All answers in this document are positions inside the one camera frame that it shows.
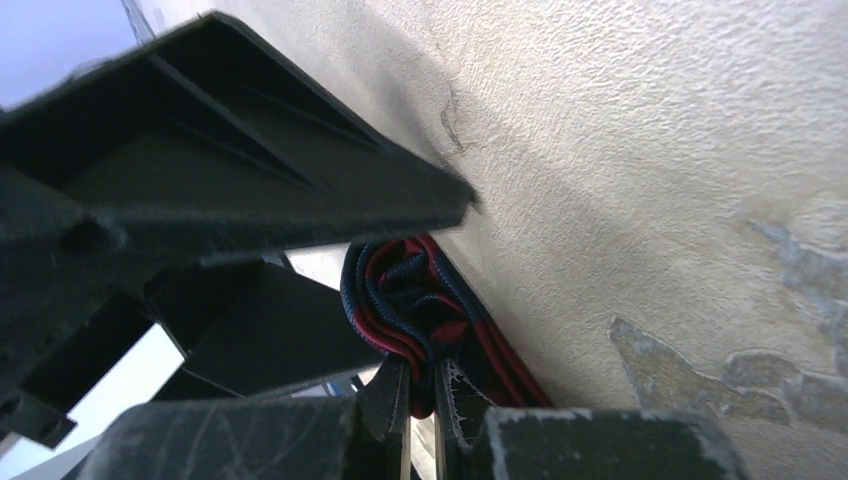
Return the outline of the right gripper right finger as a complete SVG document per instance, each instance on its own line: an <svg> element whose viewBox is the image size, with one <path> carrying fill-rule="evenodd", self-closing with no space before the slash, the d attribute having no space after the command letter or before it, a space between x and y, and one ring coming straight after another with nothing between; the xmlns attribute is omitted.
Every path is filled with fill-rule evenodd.
<svg viewBox="0 0 848 480"><path fill-rule="evenodd" d="M669 410L502 408L451 361L435 369L440 479L746 479L731 440Z"/></svg>

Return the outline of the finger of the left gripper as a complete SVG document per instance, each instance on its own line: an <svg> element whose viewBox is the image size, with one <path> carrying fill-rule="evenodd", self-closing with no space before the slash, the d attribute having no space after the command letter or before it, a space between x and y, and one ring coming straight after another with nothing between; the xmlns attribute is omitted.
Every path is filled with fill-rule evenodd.
<svg viewBox="0 0 848 480"><path fill-rule="evenodd" d="M244 255L458 225L459 177L213 12L1 123L1 258Z"/></svg>
<svg viewBox="0 0 848 480"><path fill-rule="evenodd" d="M161 401L286 395L383 360L337 290L272 263L167 271L144 304L183 357Z"/></svg>

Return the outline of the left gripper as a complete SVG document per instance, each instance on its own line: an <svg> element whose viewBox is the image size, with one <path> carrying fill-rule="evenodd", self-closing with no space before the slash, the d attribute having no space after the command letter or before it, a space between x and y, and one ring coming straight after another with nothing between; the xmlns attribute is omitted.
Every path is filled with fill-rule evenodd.
<svg viewBox="0 0 848 480"><path fill-rule="evenodd" d="M150 329L150 254L1 254L1 429L48 448L71 410Z"/></svg>

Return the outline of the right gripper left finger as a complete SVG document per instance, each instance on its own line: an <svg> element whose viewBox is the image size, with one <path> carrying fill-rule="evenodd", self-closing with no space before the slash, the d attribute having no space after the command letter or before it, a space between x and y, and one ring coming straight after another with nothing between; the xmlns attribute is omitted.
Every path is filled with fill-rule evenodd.
<svg viewBox="0 0 848 480"><path fill-rule="evenodd" d="M353 396L152 402L120 415L71 479L407 479L407 364Z"/></svg>

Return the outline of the red navy striped tie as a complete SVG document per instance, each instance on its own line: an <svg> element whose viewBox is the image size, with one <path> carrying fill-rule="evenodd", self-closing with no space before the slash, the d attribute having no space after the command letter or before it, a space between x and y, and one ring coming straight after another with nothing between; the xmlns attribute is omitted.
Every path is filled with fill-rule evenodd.
<svg viewBox="0 0 848 480"><path fill-rule="evenodd" d="M552 402L494 318L430 235L347 249L340 295L352 328L410 367L410 411L435 410L435 371L451 360L473 389L502 407Z"/></svg>

